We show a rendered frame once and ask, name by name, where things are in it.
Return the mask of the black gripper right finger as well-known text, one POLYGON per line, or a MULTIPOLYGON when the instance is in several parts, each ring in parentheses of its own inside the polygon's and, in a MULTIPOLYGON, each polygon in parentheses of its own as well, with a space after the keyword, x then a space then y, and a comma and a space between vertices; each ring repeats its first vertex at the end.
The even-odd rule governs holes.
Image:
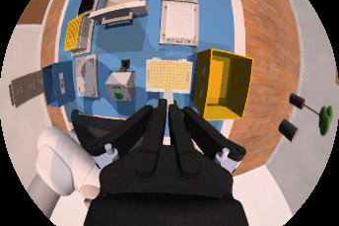
POLYGON ((175 144, 179 173, 186 180, 196 179, 203 168, 193 141, 203 154, 230 173, 246 154, 245 148, 226 138, 193 108, 180 109, 172 91, 169 91, 168 121, 170 144, 175 144))

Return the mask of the dark blue bench mat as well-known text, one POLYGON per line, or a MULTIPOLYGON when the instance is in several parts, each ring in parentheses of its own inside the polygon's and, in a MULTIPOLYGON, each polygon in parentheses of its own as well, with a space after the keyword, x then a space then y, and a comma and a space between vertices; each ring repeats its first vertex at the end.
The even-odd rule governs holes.
POLYGON ((72 56, 64 51, 68 23, 76 19, 81 0, 69 0, 60 32, 58 62, 72 60, 73 81, 76 99, 64 105, 68 121, 78 113, 129 118, 146 105, 158 107, 158 99, 164 92, 146 92, 146 61, 186 59, 193 62, 190 94, 172 93, 180 109, 194 107, 194 94, 198 52, 219 49, 235 53, 235 23, 232 0, 198 0, 199 41, 198 46, 160 44, 162 0, 146 0, 149 14, 133 15, 133 20, 102 25, 95 21, 92 52, 72 56), (76 80, 76 58, 98 55, 99 97, 79 97, 76 80), (136 97, 131 101, 111 99, 105 82, 112 72, 119 71, 121 60, 130 59, 130 68, 135 71, 136 97))

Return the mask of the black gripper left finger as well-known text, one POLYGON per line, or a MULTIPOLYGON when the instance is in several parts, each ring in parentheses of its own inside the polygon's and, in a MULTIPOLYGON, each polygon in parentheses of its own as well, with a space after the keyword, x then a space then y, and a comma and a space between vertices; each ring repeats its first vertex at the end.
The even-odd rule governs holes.
POLYGON ((156 172, 160 145, 164 143, 168 105, 169 91, 164 91, 157 108, 146 105, 110 133, 90 141, 87 148, 97 167, 102 169, 127 154, 146 132, 133 168, 139 178, 151 178, 156 172))

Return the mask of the yellow open-top bin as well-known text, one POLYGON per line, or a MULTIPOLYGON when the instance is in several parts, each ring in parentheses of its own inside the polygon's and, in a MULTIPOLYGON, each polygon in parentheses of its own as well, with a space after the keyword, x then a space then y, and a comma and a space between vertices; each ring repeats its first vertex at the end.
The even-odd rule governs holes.
POLYGON ((242 118, 252 62, 252 58, 213 48, 198 52, 193 104, 203 118, 242 118))

